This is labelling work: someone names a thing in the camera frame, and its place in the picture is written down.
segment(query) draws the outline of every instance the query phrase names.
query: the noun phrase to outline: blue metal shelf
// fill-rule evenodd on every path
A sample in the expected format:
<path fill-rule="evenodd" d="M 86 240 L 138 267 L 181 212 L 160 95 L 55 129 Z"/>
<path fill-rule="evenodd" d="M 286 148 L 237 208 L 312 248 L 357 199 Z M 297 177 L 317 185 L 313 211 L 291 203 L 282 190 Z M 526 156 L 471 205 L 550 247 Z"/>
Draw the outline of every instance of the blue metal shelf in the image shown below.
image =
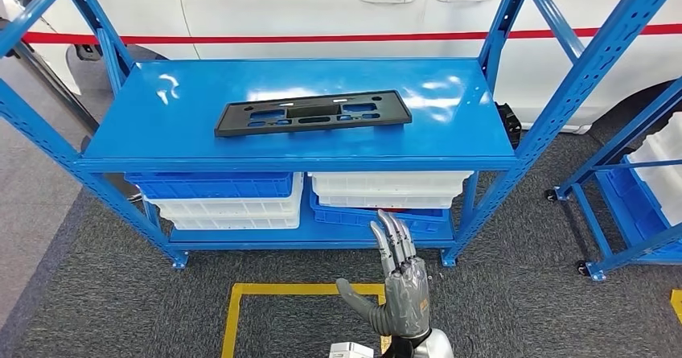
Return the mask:
<path fill-rule="evenodd" d="M 670 225 L 656 197 L 634 171 L 636 167 L 670 166 L 682 159 L 649 163 L 629 163 L 618 158 L 622 150 L 654 122 L 682 101 L 682 76 L 654 99 L 637 117 L 622 128 L 603 148 L 590 158 L 562 185 L 556 187 L 559 200 L 572 192 L 580 205 L 588 226 L 602 251 L 600 261 L 585 263 L 593 280 L 603 280 L 606 272 L 629 264 L 682 264 L 682 223 Z M 613 252 L 604 236 L 582 185 L 594 180 L 609 207 L 626 248 Z"/>
<path fill-rule="evenodd" d="M 54 1 L 32 0 L 7 25 L 0 33 L 0 56 Z M 115 94 L 88 149 L 75 151 L 4 80 L 0 80 L 0 116 L 173 260 L 173 266 L 183 268 L 192 249 L 345 249 L 372 247 L 374 242 L 367 228 L 316 223 L 306 204 L 297 230 L 176 230 L 167 236 L 153 207 L 145 204 L 146 214 L 141 214 L 103 173 L 475 171 L 466 183 L 457 230 L 450 223 L 436 232 L 415 233 L 418 245 L 440 248 L 443 265 L 454 265 L 666 0 L 621 0 L 586 47 L 552 0 L 533 0 L 573 66 L 515 149 L 492 93 L 503 46 L 524 0 L 501 0 L 476 58 L 154 62 L 131 59 L 97 0 L 72 1 L 101 45 Z M 229 102 L 393 89 L 410 108 L 412 123 L 213 136 L 220 112 Z M 477 201 L 476 184 L 483 170 L 499 173 Z M 574 184 L 579 187 L 573 181 L 567 188 Z M 659 240 L 655 235 L 641 245 Z"/>
<path fill-rule="evenodd" d="M 397 89 L 413 122 L 213 135 L 227 103 L 378 88 Z M 140 63 L 78 164 L 89 171 L 196 171 L 211 165 L 242 171 L 391 171 L 498 170 L 515 162 L 476 59 L 377 59 Z"/>

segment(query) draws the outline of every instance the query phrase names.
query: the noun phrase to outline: black plastic panel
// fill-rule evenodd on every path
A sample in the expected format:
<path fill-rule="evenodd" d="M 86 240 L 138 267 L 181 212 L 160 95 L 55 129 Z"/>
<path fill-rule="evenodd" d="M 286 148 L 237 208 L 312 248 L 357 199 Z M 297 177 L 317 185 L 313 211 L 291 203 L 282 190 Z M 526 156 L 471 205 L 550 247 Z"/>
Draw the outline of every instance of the black plastic panel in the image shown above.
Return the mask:
<path fill-rule="evenodd" d="M 412 122 L 395 90 L 231 103 L 216 137 L 331 130 Z"/>

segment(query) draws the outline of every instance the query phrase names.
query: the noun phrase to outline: red barrier tape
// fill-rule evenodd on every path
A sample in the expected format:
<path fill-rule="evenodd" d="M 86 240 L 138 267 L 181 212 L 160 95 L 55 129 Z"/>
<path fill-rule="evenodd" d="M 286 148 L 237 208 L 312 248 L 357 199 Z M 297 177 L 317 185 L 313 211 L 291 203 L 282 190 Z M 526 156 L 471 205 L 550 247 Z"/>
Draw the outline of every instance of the red barrier tape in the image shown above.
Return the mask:
<path fill-rule="evenodd" d="M 576 28 L 579 37 L 594 36 L 598 28 Z M 682 34 L 682 23 L 646 26 L 641 35 Z M 310 36 L 122 36 L 126 44 L 210 44 L 210 43 L 336 43 L 336 42 L 408 42 L 426 40 L 480 40 L 487 32 L 442 32 L 431 34 L 378 34 L 378 35 L 310 35 Z M 551 30 L 512 31 L 511 39 L 553 38 Z M 93 35 L 50 34 L 27 32 L 27 43 L 45 44 L 97 44 Z"/>

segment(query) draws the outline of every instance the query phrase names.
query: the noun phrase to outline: yellow floor marking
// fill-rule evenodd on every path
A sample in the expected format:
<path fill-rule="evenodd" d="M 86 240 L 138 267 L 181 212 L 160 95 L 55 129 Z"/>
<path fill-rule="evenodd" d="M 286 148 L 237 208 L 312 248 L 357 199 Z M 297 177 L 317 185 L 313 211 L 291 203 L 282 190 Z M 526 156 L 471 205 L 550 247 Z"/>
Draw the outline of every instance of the yellow floor marking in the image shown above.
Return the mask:
<path fill-rule="evenodd" d="M 682 289 L 673 290 L 670 293 L 670 304 L 672 304 L 672 309 L 675 310 L 677 318 L 682 323 Z"/>
<path fill-rule="evenodd" d="M 355 291 L 361 295 L 376 295 L 379 304 L 386 302 L 383 284 L 354 283 Z M 230 294 L 228 320 L 225 324 L 222 358 L 233 358 L 236 343 L 236 329 L 239 323 L 239 309 L 243 295 L 338 295 L 336 284 L 289 284 L 289 283 L 235 283 Z M 381 352 L 391 344 L 391 338 L 381 337 Z"/>

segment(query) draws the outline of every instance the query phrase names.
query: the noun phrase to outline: robotic hand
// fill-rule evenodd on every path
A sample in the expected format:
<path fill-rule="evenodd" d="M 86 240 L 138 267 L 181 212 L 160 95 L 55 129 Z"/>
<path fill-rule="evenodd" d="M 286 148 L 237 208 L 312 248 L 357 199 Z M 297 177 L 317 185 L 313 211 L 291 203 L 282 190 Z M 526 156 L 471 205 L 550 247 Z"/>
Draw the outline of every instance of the robotic hand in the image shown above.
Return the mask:
<path fill-rule="evenodd" d="M 356 293 L 346 279 L 336 281 L 341 297 L 372 325 L 374 331 L 392 337 L 391 346 L 382 355 L 383 358 L 454 358 L 445 333 L 432 329 L 429 324 L 426 265 L 417 256 L 409 229 L 392 213 L 379 210 L 377 215 L 388 239 L 375 221 L 369 226 L 379 245 L 381 265 L 384 267 L 386 303 L 377 306 L 369 302 Z M 352 345 L 358 347 L 356 344 L 347 345 L 349 348 Z"/>

